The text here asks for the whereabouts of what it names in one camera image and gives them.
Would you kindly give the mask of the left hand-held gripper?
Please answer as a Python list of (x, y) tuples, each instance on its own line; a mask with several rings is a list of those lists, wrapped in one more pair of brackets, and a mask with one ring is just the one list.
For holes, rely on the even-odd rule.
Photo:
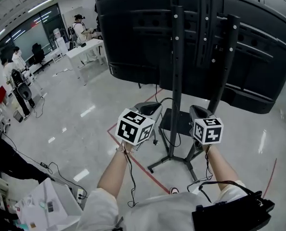
[(162, 113), (162, 105), (157, 102), (138, 103), (126, 108), (118, 118), (115, 136), (122, 140), (119, 150), (127, 150), (129, 146), (138, 150), (150, 139), (157, 144), (155, 125)]

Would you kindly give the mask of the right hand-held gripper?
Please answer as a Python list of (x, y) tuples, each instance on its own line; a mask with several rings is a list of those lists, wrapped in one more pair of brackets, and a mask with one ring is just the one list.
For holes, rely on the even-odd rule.
[(222, 140), (224, 125), (211, 111), (198, 105), (189, 109), (191, 130), (196, 150), (202, 151), (203, 145), (218, 144)]

